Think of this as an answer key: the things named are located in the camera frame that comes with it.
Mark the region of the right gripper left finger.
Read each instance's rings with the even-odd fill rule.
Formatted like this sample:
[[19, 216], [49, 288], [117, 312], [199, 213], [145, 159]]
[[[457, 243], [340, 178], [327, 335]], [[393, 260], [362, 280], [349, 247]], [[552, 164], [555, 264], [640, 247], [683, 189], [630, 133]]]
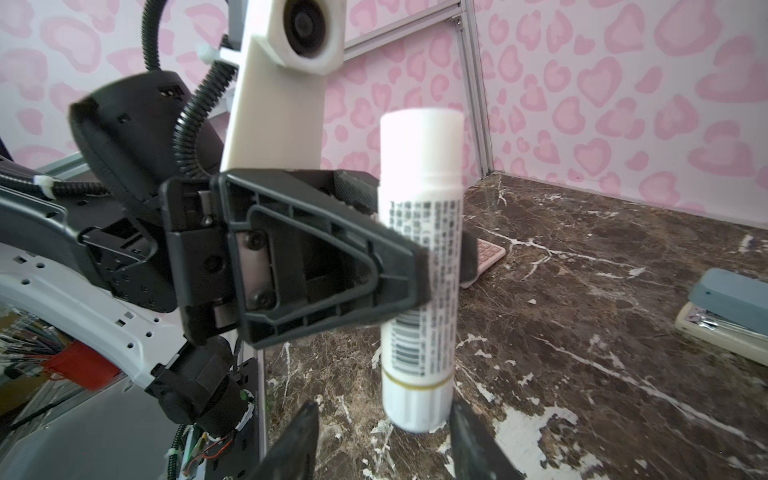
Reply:
[[312, 480], [319, 440], [319, 406], [306, 401], [246, 480]]

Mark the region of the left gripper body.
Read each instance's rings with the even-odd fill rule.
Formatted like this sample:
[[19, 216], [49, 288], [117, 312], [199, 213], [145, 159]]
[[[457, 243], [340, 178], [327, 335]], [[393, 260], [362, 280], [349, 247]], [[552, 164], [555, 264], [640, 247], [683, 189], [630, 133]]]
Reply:
[[160, 197], [169, 261], [186, 338], [201, 345], [236, 331], [238, 303], [226, 228], [212, 180], [174, 178]]

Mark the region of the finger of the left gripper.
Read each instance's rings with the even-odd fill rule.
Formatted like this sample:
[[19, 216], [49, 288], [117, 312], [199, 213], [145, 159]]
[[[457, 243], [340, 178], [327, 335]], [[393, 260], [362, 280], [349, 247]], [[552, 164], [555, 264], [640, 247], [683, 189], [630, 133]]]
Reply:
[[461, 285], [472, 284], [478, 277], [478, 269], [478, 239], [474, 234], [463, 231], [461, 235], [459, 283]]
[[234, 169], [212, 180], [246, 343], [375, 325], [413, 305], [416, 246], [373, 219], [378, 186], [352, 170]]

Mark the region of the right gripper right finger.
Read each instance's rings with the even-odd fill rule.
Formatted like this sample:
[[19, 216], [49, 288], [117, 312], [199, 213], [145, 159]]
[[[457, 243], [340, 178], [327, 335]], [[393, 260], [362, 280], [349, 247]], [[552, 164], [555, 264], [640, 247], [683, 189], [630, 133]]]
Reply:
[[453, 400], [449, 415], [450, 442], [458, 480], [523, 480], [525, 475], [507, 458], [471, 406]]

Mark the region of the white glue stick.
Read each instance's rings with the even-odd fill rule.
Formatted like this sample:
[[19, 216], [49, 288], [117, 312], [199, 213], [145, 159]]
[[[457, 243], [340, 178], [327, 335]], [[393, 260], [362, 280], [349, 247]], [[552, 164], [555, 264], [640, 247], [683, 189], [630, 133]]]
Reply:
[[417, 434], [447, 421], [454, 396], [463, 124], [457, 110], [415, 108], [380, 125], [379, 219], [416, 246], [414, 303], [381, 327], [382, 402], [395, 426]]

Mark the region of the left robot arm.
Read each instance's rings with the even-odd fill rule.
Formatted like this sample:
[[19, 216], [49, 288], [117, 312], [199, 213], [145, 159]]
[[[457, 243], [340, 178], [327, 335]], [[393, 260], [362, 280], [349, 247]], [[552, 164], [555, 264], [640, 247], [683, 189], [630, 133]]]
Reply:
[[234, 76], [218, 62], [189, 91], [154, 69], [73, 103], [92, 182], [45, 187], [1, 164], [1, 242], [15, 266], [35, 259], [8, 293], [216, 437], [247, 411], [227, 331], [267, 347], [438, 297], [429, 251], [372, 219], [371, 175], [218, 171], [208, 115]]

